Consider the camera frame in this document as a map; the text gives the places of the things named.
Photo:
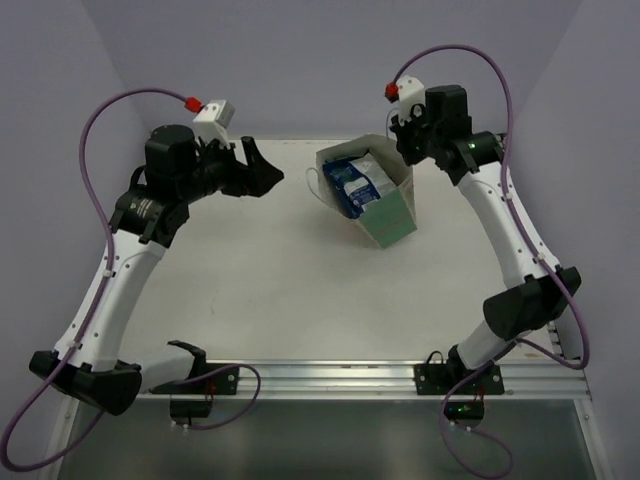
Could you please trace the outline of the blue white snack bag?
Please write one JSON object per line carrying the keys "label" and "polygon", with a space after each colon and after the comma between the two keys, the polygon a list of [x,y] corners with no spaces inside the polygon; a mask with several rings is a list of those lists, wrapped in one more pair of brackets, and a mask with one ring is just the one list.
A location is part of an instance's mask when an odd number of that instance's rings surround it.
{"label": "blue white snack bag", "polygon": [[397,189],[369,151],[360,157],[346,157],[324,163],[322,172],[350,219],[357,219],[370,204]]}

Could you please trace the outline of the green paper bag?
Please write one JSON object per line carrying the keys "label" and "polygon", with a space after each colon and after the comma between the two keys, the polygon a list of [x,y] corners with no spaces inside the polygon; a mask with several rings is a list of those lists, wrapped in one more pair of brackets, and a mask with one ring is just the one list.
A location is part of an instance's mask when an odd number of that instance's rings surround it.
{"label": "green paper bag", "polygon": [[[350,219],[340,205],[337,194],[329,186],[322,166],[341,158],[360,157],[367,151],[379,162],[397,189],[370,204],[357,219]],[[417,229],[412,168],[404,164],[394,140],[367,134],[320,150],[316,153],[316,166],[312,171],[317,174],[318,187],[312,189],[311,193],[341,217],[358,226],[378,247],[386,248]]]}

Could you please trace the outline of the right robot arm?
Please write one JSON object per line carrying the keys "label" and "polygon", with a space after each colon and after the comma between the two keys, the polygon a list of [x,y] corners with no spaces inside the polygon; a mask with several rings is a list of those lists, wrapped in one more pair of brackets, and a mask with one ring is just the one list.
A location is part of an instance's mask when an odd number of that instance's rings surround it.
{"label": "right robot arm", "polygon": [[408,166],[431,158],[473,208],[497,257],[505,289],[483,303],[484,319],[425,376],[438,385],[468,392],[480,368],[513,343],[556,320],[581,277],[564,268],[533,226],[511,176],[503,169],[497,135],[475,132],[467,92],[459,85],[426,88],[404,76],[387,88],[398,103],[391,120],[396,149]]}

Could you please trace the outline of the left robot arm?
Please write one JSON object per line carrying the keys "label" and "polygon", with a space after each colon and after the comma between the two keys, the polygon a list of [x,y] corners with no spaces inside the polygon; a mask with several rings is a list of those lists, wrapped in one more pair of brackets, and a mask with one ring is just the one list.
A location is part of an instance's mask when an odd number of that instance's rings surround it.
{"label": "left robot arm", "polygon": [[190,204],[220,192],[262,197],[284,178],[250,136],[241,139],[246,160],[187,126],[155,129],[144,146],[145,163],[131,177],[107,224],[102,264],[71,325],[50,351],[37,351],[32,373],[53,387],[117,416],[137,395],[175,383],[185,392],[208,379],[206,353],[173,340],[136,362],[120,360],[120,346],[145,284],[189,218]]}

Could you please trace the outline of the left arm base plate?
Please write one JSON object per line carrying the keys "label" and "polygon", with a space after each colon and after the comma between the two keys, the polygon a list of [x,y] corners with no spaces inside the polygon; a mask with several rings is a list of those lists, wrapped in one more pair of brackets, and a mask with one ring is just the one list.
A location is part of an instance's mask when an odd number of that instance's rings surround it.
{"label": "left arm base plate", "polygon": [[216,375],[210,375],[198,382],[179,383],[178,381],[174,381],[155,387],[151,389],[150,392],[152,394],[169,395],[235,395],[240,370],[238,366],[233,366],[228,363],[205,363],[194,373],[191,373],[188,379],[200,377],[219,369],[221,369],[221,372]]}

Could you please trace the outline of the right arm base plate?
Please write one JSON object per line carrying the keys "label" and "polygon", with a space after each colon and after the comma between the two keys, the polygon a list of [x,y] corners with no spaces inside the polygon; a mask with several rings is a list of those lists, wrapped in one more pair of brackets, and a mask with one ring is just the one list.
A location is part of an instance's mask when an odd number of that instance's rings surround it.
{"label": "right arm base plate", "polygon": [[[458,382],[470,375],[469,372],[465,372],[459,379],[452,379],[447,367],[442,363],[414,364],[413,374],[416,393],[423,396],[444,396]],[[473,396],[480,393],[484,395],[503,395],[505,393],[502,373],[498,365],[491,364],[477,377],[466,380],[454,391],[454,395]]]}

